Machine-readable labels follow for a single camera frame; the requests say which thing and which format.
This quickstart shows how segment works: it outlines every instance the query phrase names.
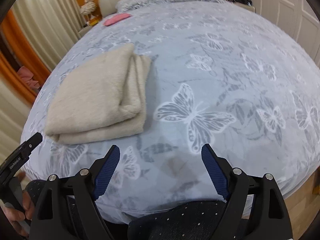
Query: cream curtain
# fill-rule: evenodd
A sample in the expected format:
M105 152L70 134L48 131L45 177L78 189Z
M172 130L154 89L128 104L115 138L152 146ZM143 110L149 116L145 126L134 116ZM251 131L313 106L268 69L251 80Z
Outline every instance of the cream curtain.
M20 145L30 108L0 77L0 164Z
M17 0L13 13L29 43L53 70L81 38L85 24L76 0Z

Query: closet door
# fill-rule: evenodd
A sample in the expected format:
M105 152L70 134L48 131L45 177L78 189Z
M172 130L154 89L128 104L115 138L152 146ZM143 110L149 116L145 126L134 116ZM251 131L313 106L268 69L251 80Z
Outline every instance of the closet door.
M252 0L258 14L297 41L320 67L320 24L306 0Z

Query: hand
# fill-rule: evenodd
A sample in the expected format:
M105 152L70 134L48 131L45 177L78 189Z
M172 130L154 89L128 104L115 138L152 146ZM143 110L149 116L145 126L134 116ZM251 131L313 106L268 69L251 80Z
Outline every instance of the hand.
M26 176L25 172L20 172L17 177L21 182L24 177ZM28 236L28 233L20 226L18 221L23 221L25 219L31 220L33 213L35 211L35 205L31 201L30 195L28 192L24 191L22 196L22 206L23 209L26 211L24 214L16 209L13 208L4 208L3 212L13 228L17 231L17 233L21 236Z

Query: pink cloth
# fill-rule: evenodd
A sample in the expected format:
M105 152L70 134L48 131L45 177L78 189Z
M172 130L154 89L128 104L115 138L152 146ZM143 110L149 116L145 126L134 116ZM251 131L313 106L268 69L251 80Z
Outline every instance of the pink cloth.
M113 25L113 24L115 24L117 22L122 21L123 19L127 19L127 18L129 18L131 16L132 15L128 14L128 13L117 14L117 15L111 17L110 19L106 20L103 25L110 26L110 25Z
M17 71L17 74L31 89L38 89L40 87L39 82L32 79L34 76L33 73L25 66L21 67Z

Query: orange curtain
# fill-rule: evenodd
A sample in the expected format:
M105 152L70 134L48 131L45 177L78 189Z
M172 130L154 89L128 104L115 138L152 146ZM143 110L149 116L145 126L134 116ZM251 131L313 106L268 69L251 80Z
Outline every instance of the orange curtain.
M0 74L10 85L31 105L36 100L36 93L22 81L15 70L8 63L4 55L0 52Z
M4 18L1 27L17 58L34 74L34 80L39 81L39 84L43 86L50 75L50 71L30 46L11 10Z

